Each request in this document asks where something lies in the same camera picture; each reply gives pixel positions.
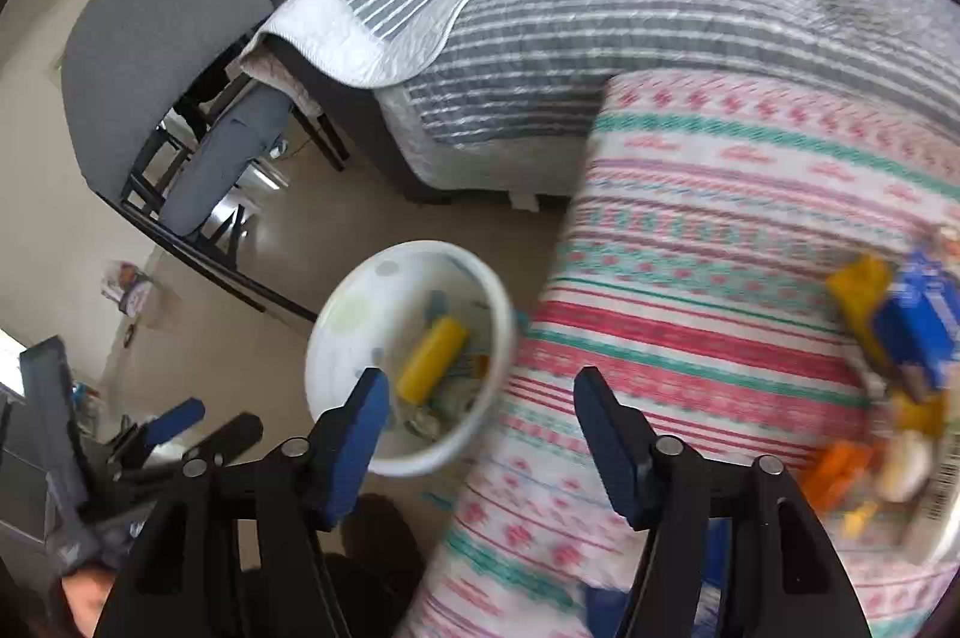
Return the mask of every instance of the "beige wall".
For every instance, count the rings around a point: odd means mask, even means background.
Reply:
[[[27,345],[59,333],[73,368],[99,378],[121,314],[104,264],[145,263],[152,244],[83,183],[54,70],[87,0],[9,0],[0,13],[0,328]]]

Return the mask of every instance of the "chair backrest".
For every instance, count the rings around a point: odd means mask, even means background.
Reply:
[[[90,0],[67,40],[64,111],[89,187],[119,202],[170,107],[269,0]]]
[[[49,338],[20,355],[20,374],[34,437],[59,507],[80,510],[90,499],[92,475],[80,448],[66,350]]]

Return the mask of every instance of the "beige floor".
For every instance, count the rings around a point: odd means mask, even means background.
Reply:
[[[299,128],[289,132],[294,151]],[[277,163],[291,186],[259,200],[263,210],[241,254],[241,267],[318,311],[339,281],[376,251],[405,240],[462,245],[501,277],[515,307],[531,309],[553,258],[562,214],[512,211],[498,202],[427,206],[392,192],[354,154],[335,173],[312,145]],[[165,298],[155,327],[140,326],[131,346],[114,350],[109,387],[125,408],[158,413],[184,397],[208,409],[200,432],[239,411],[264,423],[260,455],[311,425],[302,387],[310,325],[279,314],[258,314],[179,261],[163,255],[152,268]],[[401,504],[424,550],[445,526],[445,514],[422,497],[449,492],[450,476],[381,483]]]

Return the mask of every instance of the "barcode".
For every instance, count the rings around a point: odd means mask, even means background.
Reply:
[[[937,474],[930,481],[928,497],[926,497],[926,516],[939,522],[944,511],[950,507],[953,493],[960,476],[960,434],[954,432],[949,443],[944,446],[946,456],[937,468]]]

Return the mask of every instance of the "chair seat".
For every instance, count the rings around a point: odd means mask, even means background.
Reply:
[[[227,110],[174,180],[160,223],[181,237],[200,228],[246,166],[280,138],[291,106],[287,95],[259,84]]]

